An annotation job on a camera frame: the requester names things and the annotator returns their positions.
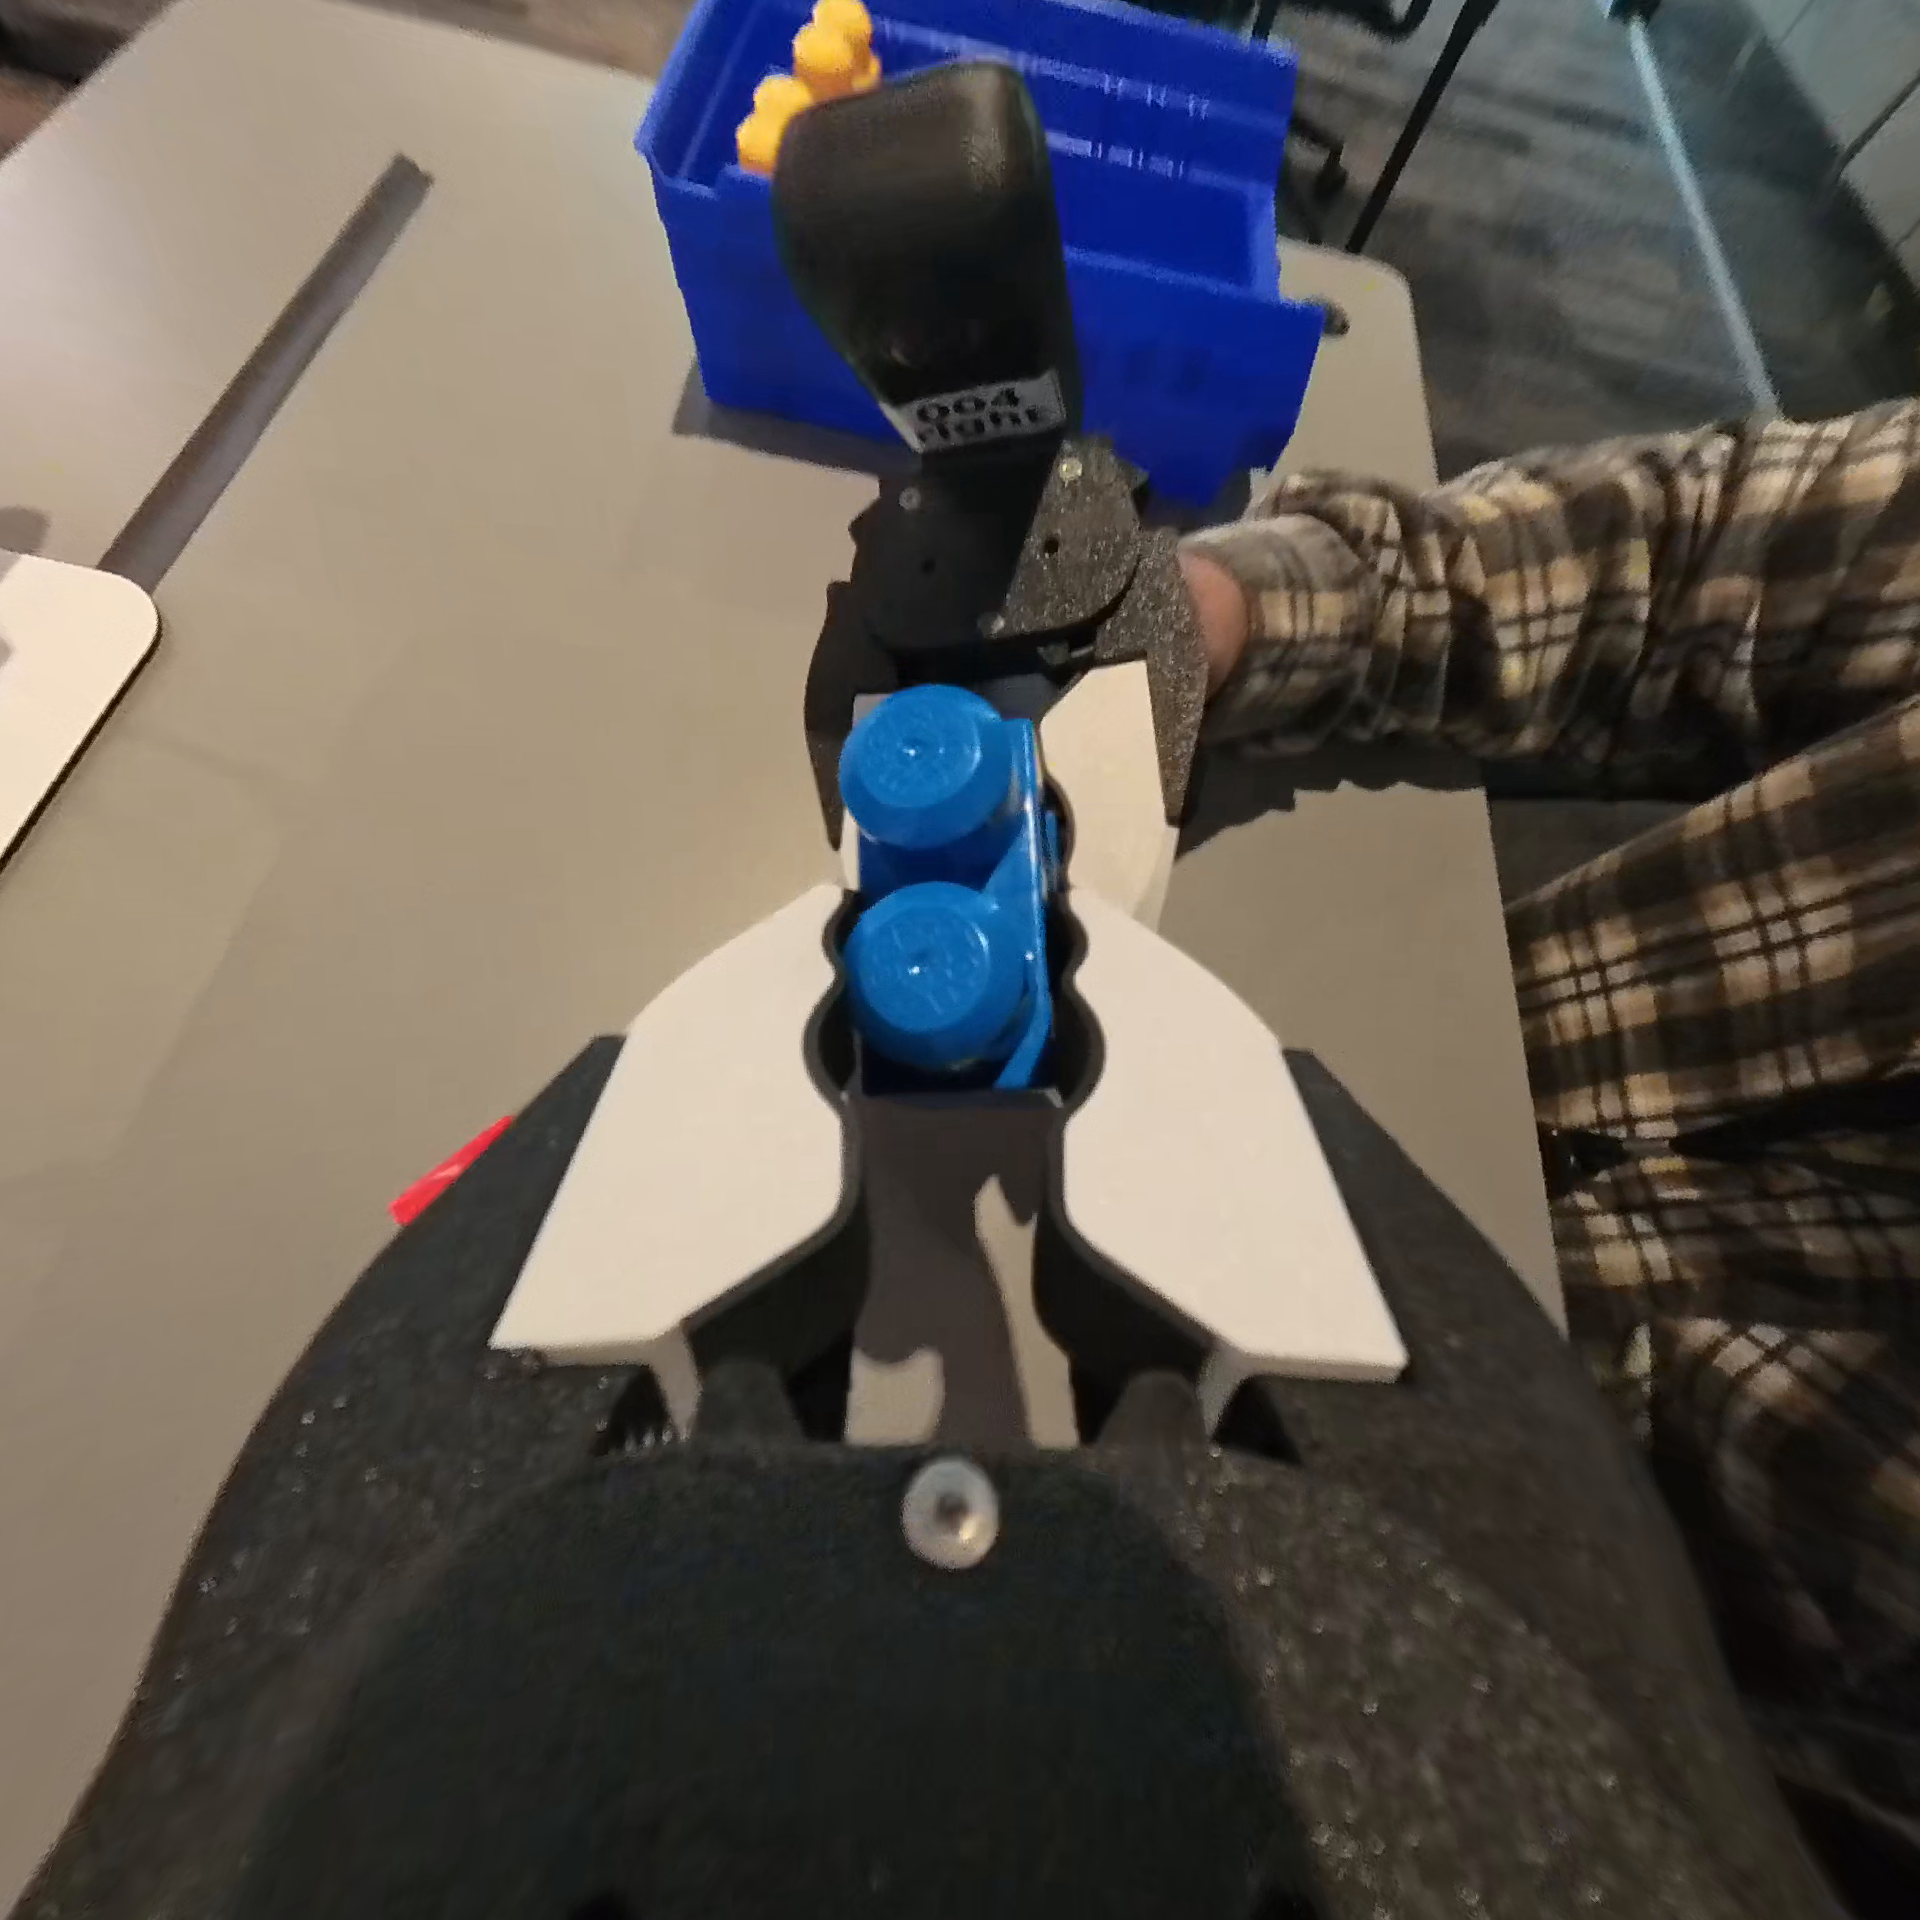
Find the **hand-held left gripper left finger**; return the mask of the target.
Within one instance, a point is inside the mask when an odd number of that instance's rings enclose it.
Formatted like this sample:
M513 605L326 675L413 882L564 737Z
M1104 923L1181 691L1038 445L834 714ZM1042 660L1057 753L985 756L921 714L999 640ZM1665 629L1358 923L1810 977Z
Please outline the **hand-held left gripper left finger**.
M684 1333L703 1370L799 1372L849 1341L868 1219L818 1059L842 902L807 886L629 1021L494 1352L629 1363Z

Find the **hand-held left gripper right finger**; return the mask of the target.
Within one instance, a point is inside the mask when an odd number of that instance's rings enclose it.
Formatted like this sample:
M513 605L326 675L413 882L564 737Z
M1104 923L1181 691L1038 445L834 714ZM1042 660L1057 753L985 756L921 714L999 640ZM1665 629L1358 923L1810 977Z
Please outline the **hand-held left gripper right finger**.
M1250 1372L1393 1382L1399 1325L1261 1018L1098 897L1068 897L1098 1062L1062 1125L1068 1228Z

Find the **blue two-stud mega block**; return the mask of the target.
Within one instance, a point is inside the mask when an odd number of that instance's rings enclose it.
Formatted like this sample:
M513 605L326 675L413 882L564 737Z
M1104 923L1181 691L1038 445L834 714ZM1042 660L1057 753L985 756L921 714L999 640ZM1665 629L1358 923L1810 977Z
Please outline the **blue two-stud mega block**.
M837 766L857 913L841 971L868 1091L1054 1084L1057 809L1031 720L954 685L889 694Z

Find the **red single-stud mega block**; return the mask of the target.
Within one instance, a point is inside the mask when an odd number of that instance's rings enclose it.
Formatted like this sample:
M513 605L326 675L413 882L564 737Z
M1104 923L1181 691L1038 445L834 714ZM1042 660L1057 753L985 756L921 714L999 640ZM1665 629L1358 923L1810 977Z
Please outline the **red single-stud mega block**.
M500 1116L489 1126L471 1137L466 1142L448 1153L423 1176L410 1180L391 1202L388 1219L392 1228L405 1230L423 1211L426 1211L446 1190L450 1190L466 1170L477 1164L490 1145L502 1139L513 1125L513 1116Z

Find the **blue plastic bin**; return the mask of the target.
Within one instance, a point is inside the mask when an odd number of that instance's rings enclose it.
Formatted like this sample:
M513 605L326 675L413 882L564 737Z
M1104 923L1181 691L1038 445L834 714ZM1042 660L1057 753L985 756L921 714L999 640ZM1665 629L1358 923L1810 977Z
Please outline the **blue plastic bin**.
M705 398L897 444L783 278L769 185L736 168L736 125L809 14L697 5L632 147ZM1125 5L878 2L868 14L886 80L970 57L1020 70L1047 132L1087 429L1190 507L1271 467L1322 336L1319 313L1280 289L1294 54Z

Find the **cluster of yellow blocks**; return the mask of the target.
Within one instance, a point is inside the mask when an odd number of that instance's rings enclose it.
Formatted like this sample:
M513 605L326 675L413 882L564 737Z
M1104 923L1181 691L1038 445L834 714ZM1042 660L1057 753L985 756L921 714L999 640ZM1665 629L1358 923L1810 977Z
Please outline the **cluster of yellow blocks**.
M873 16L862 2L815 2L790 42L785 70L761 77L736 125L736 165L767 179L783 132L814 105L873 91L882 80Z

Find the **person's right hand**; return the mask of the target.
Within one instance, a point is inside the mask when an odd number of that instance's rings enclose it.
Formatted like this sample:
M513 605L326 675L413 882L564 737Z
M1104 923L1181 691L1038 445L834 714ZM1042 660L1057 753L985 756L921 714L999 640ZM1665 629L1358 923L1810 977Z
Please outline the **person's right hand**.
M1176 562L1206 664L1206 698L1213 699L1229 684L1250 643L1250 605L1245 590L1213 548L1180 542Z

